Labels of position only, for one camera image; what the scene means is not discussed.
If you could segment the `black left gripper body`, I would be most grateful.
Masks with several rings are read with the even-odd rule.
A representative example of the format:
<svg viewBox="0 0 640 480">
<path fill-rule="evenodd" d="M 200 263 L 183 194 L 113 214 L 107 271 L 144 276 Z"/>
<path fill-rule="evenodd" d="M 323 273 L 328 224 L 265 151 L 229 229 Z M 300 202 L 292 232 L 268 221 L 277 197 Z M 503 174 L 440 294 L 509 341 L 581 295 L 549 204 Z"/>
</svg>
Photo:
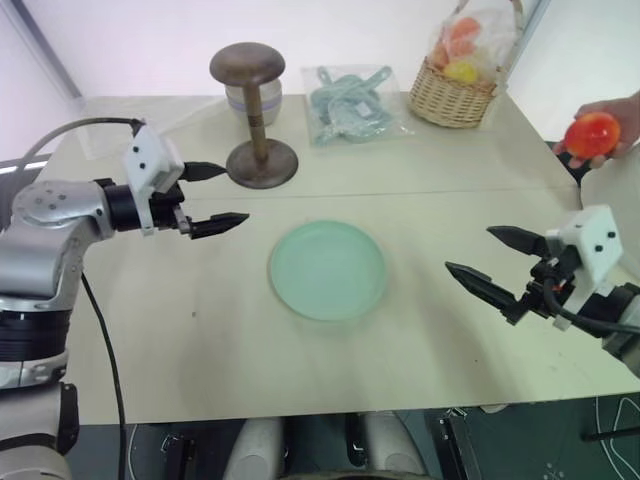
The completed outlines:
<svg viewBox="0 0 640 480">
<path fill-rule="evenodd" d="M 174 182 L 169 189 L 154 192 L 149 199 L 149 207 L 156 230 L 177 230 L 181 234 L 191 233 L 191 218 L 182 210 L 185 201 L 179 182 Z"/>
</svg>

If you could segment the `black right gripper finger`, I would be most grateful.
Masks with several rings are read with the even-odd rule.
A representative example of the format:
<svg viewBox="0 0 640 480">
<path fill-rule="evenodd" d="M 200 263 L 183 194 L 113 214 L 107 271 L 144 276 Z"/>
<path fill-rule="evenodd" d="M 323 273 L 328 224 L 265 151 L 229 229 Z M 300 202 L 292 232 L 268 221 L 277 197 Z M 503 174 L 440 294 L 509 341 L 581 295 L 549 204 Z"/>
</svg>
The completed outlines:
<svg viewBox="0 0 640 480">
<path fill-rule="evenodd" d="M 546 239 L 537 233 L 517 226 L 506 225 L 490 226 L 487 231 L 503 244 L 518 252 L 540 258 L 549 256 Z"/>
<path fill-rule="evenodd" d="M 519 322 L 513 307 L 517 300 L 513 293 L 495 284 L 486 274 L 466 265 L 446 261 L 445 267 L 453 278 L 469 293 L 499 310 L 512 325 Z"/>
</svg>

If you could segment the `person's bare hand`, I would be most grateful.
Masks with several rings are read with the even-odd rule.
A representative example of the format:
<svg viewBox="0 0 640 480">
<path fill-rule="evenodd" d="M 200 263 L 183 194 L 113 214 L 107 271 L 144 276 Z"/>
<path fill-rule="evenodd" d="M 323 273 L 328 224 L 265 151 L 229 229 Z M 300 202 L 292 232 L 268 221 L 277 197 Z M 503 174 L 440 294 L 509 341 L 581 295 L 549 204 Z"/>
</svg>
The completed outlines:
<svg viewBox="0 0 640 480">
<path fill-rule="evenodd" d="M 583 104 L 574 114 L 574 119 L 601 112 L 613 116 L 620 125 L 620 136 L 616 146 L 604 155 L 580 158 L 568 153 L 564 141 L 552 146 L 552 152 L 578 181 L 588 171 L 602 167 L 608 160 L 621 159 L 639 141 L 639 92 L 610 100 L 599 100 Z"/>
</svg>

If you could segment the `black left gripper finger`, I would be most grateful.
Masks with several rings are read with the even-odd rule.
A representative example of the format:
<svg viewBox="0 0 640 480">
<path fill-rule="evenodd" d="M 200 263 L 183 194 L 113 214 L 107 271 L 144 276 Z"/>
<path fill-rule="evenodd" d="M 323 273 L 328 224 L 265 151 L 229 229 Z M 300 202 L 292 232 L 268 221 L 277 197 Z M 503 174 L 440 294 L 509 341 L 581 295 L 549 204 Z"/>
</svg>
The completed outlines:
<svg viewBox="0 0 640 480">
<path fill-rule="evenodd" d="M 208 220 L 189 221 L 189 237 L 192 240 L 223 234 L 246 221 L 246 213 L 228 212 L 212 215 Z"/>
<path fill-rule="evenodd" d="M 225 175 L 225 167 L 210 162 L 185 162 L 180 176 L 186 182 L 200 182 Z"/>
</svg>

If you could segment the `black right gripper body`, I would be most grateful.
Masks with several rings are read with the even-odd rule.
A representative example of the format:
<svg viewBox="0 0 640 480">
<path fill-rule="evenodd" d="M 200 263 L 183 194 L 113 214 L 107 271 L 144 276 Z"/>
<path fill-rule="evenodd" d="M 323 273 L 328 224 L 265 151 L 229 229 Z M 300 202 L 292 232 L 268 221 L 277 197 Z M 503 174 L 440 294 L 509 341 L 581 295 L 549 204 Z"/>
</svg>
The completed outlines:
<svg viewBox="0 0 640 480">
<path fill-rule="evenodd" d="M 557 256 L 541 251 L 521 301 L 529 311 L 544 318 L 557 316 L 575 290 L 575 272 L 580 266 L 576 248 L 564 248 Z"/>
</svg>

